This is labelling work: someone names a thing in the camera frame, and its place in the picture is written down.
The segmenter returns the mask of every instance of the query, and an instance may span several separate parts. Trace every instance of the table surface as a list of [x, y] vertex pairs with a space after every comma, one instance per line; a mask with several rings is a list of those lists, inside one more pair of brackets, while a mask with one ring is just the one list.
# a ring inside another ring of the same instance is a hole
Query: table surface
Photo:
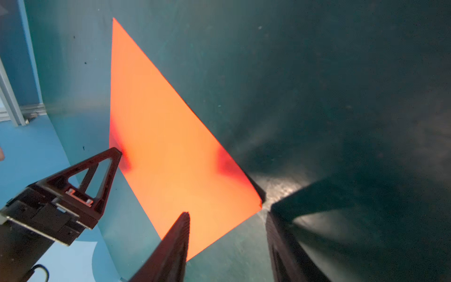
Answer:
[[[320, 216], [303, 220], [305, 229], [357, 248], [411, 242], [421, 259], [433, 262], [421, 265], [430, 268], [429, 277], [449, 275], [450, 204], [442, 199], [449, 198], [451, 184], [450, 2], [25, 4], [43, 100], [70, 163], [108, 148], [114, 17], [266, 190], [263, 211], [191, 259], [185, 281], [272, 281], [265, 211], [303, 187], [356, 167], [381, 177], [371, 191], [352, 185], [346, 190], [369, 199], [358, 206], [374, 216], [359, 217], [357, 209], [337, 217], [330, 212], [349, 208], [339, 205], [339, 197], [305, 193], [310, 198], [300, 201], [302, 213]], [[418, 184], [407, 185], [406, 178]], [[319, 207], [318, 201], [325, 204]], [[387, 206], [403, 216], [382, 212]], [[340, 233], [341, 223], [355, 228]], [[120, 172], [99, 227], [124, 278], [160, 240]], [[360, 229], [372, 235], [351, 232]], [[318, 240], [306, 242], [327, 269]], [[408, 270], [410, 262], [396, 267]], [[340, 273], [328, 275], [346, 281]]]

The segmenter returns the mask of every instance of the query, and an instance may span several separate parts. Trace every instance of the orange paper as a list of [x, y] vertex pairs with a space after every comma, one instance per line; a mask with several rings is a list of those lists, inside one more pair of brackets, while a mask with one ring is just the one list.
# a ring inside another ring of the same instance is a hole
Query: orange paper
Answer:
[[113, 19], [110, 146], [158, 235], [189, 212], [188, 259], [261, 209], [238, 165]]

